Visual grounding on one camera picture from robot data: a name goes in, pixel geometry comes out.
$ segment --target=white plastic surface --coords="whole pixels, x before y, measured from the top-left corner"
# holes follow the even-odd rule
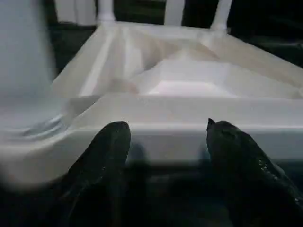
[[[2,177],[15,186],[48,183],[101,128],[121,120],[132,130],[128,163],[198,163],[209,117],[250,133],[273,159],[302,159],[302,75],[210,30],[101,24],[53,83],[57,94],[73,98],[70,128],[37,143],[3,144]]]

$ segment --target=blurry white object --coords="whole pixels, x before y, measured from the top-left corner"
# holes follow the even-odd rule
[[[185,0],[166,0],[165,25],[181,26]]]
[[[0,140],[54,129],[62,115],[39,13],[35,0],[0,1]]]
[[[55,0],[55,7],[59,22],[75,23],[82,26],[96,24],[94,0]]]

